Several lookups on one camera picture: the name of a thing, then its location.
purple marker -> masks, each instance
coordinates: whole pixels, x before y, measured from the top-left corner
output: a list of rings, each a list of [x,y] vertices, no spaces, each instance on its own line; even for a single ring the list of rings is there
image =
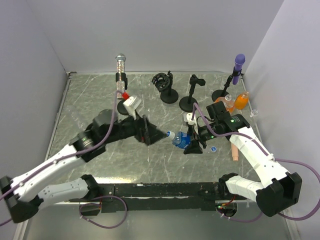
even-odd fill
[[[238,54],[234,60],[234,70],[237,72],[240,71],[242,69],[242,65],[245,63],[245,61],[246,61],[245,55],[242,53]],[[238,83],[238,80],[239,80],[239,76],[233,77],[233,79],[232,79],[233,85],[236,85]]]

red cap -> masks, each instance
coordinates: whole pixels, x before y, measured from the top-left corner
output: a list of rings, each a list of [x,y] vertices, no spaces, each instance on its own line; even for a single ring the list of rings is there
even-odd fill
[[[126,92],[122,93],[122,97],[124,100],[127,100],[128,98],[130,98],[129,94]]]

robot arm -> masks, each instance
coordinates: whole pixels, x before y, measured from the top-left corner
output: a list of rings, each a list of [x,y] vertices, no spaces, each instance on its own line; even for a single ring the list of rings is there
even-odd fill
[[[70,199],[90,200],[96,197],[99,193],[99,187],[91,175],[84,175],[72,182],[57,185],[49,184],[62,174],[104,153],[107,144],[135,137],[139,142],[149,146],[165,138],[166,134],[164,132],[151,124],[146,116],[141,117],[135,111],[139,103],[140,100],[133,96],[124,102],[131,116],[122,121],[118,121],[116,117],[109,137],[100,147],[92,149],[93,146],[104,139],[109,130],[112,120],[112,111],[109,109],[101,111],[85,131],[80,132],[69,144],[47,161],[15,178],[2,177],[0,179],[0,189],[3,194],[19,186],[4,198],[13,222],[20,223],[30,219],[40,209],[55,203]],[[89,151],[85,154],[57,161],[63,156],[83,150]],[[34,173],[37,174],[25,182],[25,179]]]
[[[296,204],[302,185],[301,177],[296,172],[290,173],[275,161],[273,154],[270,154],[262,145],[244,117],[240,114],[231,116],[222,102],[207,106],[207,111],[210,118],[213,119],[210,127],[215,133],[221,135],[238,132],[251,138],[238,134],[226,136],[242,152],[260,178],[260,182],[256,182],[236,173],[224,175],[219,179],[220,193],[240,195],[255,201],[268,217]],[[185,122],[188,125],[188,134],[191,135],[191,144],[184,150],[184,154],[201,154],[200,144],[206,148],[206,141],[215,136],[211,134],[207,126],[195,128],[197,123],[190,122],[190,117],[191,114],[188,113]]]

round base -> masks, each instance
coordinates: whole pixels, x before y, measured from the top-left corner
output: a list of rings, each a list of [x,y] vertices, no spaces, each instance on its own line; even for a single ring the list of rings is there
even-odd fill
[[[128,113],[127,109],[124,106],[124,102],[125,102],[125,100],[121,100],[118,103],[118,105],[116,106],[116,109],[118,110],[118,113],[120,113],[121,115],[128,116],[129,113]]]
[[[188,103],[188,98],[188,96],[184,96],[183,98],[181,98],[179,107],[184,112],[192,113],[192,110],[194,109],[194,103],[197,104],[198,102],[192,97],[190,103]]]
[[[168,91],[163,91],[160,94],[160,99],[165,104],[174,104],[176,101],[178,101],[178,98],[179,98],[179,94],[174,89],[171,89],[171,95],[170,96],[168,95]]]
[[[229,94],[229,93],[226,91],[226,92],[224,93],[224,95],[221,96],[222,92],[223,92],[223,90],[221,90],[221,89],[215,90],[215,91],[212,93],[212,95],[211,95],[212,101],[217,100],[219,97],[225,97],[225,96],[227,96],[227,95]]]

blue bottle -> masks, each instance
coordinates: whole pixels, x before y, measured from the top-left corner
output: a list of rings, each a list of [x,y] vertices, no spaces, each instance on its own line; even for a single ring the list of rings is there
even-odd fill
[[[180,149],[185,149],[190,144],[190,136],[186,133],[179,131],[178,133],[174,133],[172,131],[168,131],[166,136],[172,140],[172,144]]]

